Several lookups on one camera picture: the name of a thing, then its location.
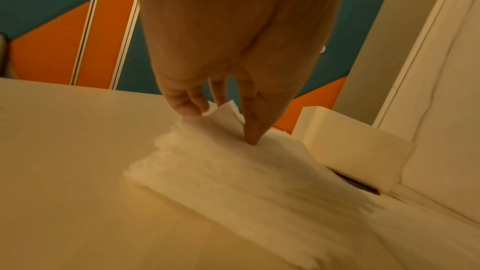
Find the hand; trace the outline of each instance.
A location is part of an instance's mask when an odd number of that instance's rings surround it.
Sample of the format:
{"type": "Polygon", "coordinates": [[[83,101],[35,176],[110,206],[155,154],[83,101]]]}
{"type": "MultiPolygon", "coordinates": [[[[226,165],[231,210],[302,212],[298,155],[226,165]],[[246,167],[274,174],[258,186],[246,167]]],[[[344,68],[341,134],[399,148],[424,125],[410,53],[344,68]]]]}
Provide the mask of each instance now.
{"type": "Polygon", "coordinates": [[[139,0],[158,87],[184,117],[226,100],[236,77],[244,136],[257,144],[310,76],[339,0],[139,0]]]}

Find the orange panel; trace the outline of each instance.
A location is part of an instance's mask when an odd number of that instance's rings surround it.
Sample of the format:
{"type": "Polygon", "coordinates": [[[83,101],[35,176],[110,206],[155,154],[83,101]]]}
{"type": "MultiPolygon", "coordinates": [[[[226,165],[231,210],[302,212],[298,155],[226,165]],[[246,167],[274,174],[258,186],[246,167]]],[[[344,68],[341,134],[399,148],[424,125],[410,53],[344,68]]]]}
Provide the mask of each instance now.
{"type": "Polygon", "coordinates": [[[342,77],[305,95],[295,98],[291,101],[286,112],[282,115],[280,120],[277,121],[274,127],[292,134],[303,107],[321,106],[331,109],[334,106],[335,100],[337,100],[346,79],[347,77],[342,77]]]}
{"type": "Polygon", "coordinates": [[[134,0],[98,0],[77,86],[108,89],[134,0]]]}
{"type": "Polygon", "coordinates": [[[84,3],[11,42],[18,78],[70,84],[89,3],[84,3]]]}

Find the white table surface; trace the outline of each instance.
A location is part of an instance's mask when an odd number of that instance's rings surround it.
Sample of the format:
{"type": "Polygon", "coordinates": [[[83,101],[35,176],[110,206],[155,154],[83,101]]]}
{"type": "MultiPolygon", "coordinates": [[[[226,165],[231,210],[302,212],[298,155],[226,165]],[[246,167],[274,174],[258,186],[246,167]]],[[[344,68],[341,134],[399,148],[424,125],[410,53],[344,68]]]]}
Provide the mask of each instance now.
{"type": "Polygon", "coordinates": [[[0,78],[0,269],[294,269],[123,177],[176,118],[157,95],[0,78]]]}

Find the blue and orange wall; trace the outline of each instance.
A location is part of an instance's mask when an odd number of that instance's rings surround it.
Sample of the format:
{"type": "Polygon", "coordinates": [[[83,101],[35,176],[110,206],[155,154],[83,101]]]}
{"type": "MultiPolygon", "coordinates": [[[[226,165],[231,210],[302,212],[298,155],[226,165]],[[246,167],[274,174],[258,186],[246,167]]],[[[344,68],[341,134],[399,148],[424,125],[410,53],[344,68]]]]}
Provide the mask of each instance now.
{"type": "MultiPolygon", "coordinates": [[[[18,77],[69,85],[77,66],[77,86],[109,89],[119,53],[125,51],[116,89],[160,94],[139,20],[123,50],[134,0],[97,0],[94,11],[90,1],[0,0],[0,32],[12,40],[10,61],[18,77]]],[[[275,125],[278,129],[291,132],[302,107],[333,107],[383,1],[343,0],[326,52],[275,125]]],[[[205,94],[212,100],[207,87],[205,94]]],[[[228,83],[228,95],[238,101],[233,79],[228,83]]]]}

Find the white tissue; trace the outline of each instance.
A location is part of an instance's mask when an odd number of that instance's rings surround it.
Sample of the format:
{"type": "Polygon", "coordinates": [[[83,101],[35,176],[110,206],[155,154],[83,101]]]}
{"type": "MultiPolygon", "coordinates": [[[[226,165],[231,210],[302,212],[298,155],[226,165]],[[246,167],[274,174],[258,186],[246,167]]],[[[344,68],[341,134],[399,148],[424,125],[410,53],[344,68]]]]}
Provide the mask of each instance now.
{"type": "Polygon", "coordinates": [[[281,132],[245,143],[234,103],[179,120],[156,146],[126,176],[294,265],[351,261],[375,239],[365,216],[375,205],[366,196],[281,132]]]}

